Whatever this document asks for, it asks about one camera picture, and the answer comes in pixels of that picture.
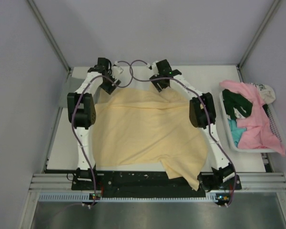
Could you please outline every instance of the white plastic basket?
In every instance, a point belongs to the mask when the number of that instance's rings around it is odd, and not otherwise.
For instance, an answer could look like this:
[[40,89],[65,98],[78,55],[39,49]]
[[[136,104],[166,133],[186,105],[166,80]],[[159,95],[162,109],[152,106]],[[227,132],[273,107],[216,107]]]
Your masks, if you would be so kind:
[[[224,106],[224,98],[223,93],[221,92],[219,94],[219,100],[220,100],[220,106],[221,106],[221,112],[224,120],[224,127],[225,131],[227,133],[228,142],[230,145],[230,148],[234,151],[241,152],[241,153],[276,153],[273,149],[239,149],[235,146],[232,133],[230,130],[229,122],[228,122],[228,116],[225,112],[225,106]],[[281,141],[281,143],[286,148],[286,139],[282,131],[282,127],[278,121],[278,118],[276,116],[276,113],[274,111],[274,108],[271,104],[268,105],[268,111],[267,111],[269,121],[270,121],[270,129],[272,133],[277,136],[277,138]]]

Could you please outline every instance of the teal cloth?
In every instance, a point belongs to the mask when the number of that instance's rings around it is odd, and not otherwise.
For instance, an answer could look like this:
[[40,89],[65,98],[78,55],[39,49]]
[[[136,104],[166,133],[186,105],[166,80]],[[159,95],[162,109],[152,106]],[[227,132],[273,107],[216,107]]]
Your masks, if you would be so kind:
[[234,145],[237,147],[240,138],[242,137],[243,132],[247,130],[247,128],[239,128],[237,127],[236,121],[235,120],[230,120],[228,119],[230,130],[232,133],[232,138],[234,141]]

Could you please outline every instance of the dark green cloth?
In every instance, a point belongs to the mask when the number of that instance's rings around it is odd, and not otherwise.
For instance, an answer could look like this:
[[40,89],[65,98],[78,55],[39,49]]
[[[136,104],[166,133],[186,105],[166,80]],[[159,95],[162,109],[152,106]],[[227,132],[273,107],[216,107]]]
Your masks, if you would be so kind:
[[252,103],[248,101],[241,94],[230,92],[227,89],[223,90],[223,98],[225,105],[225,112],[235,120],[236,116],[234,114],[234,108],[236,108],[243,117],[247,118],[252,112]]

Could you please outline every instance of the gray panel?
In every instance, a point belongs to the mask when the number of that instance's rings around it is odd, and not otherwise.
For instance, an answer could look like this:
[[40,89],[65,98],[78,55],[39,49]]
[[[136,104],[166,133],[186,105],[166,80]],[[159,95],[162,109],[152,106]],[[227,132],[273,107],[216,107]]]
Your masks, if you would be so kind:
[[273,0],[35,0],[71,66],[237,64]]
[[[273,106],[286,135],[286,0],[245,64],[244,76],[247,81],[274,88],[276,101]],[[271,156],[276,170],[286,176],[286,157]]]
[[237,194],[231,207],[214,203],[39,203],[32,229],[284,229],[275,194]]
[[17,227],[66,73],[24,0],[0,0],[0,229]]

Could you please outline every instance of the white tabletop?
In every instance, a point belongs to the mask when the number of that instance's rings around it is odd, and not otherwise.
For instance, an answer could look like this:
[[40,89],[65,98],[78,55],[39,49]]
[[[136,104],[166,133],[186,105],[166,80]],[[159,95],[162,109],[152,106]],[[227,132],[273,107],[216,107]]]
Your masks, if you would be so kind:
[[[84,79],[87,74],[88,67],[75,67],[72,77]],[[121,85],[129,82],[129,68],[125,67],[121,77]],[[133,68],[137,78],[148,79],[152,76],[152,72],[146,67],[136,66]],[[265,172],[265,167],[261,154],[238,153],[232,151],[227,142],[225,129],[222,121],[222,115],[219,104],[219,92],[222,90],[219,83],[223,80],[239,81],[235,66],[172,66],[172,69],[178,69],[182,72],[187,81],[198,90],[213,95],[214,105],[216,109],[216,127],[217,132],[225,152],[232,159],[237,172]],[[150,83],[142,83],[133,81],[130,85],[132,88],[148,90]],[[47,169],[66,169],[75,170],[78,163],[77,143],[71,131],[71,124],[68,121],[67,108],[63,108],[55,140],[51,149],[50,158]],[[97,170],[118,170],[118,171],[164,171],[162,164],[132,164],[115,167],[97,167]],[[209,161],[206,161],[203,172],[211,172]]]

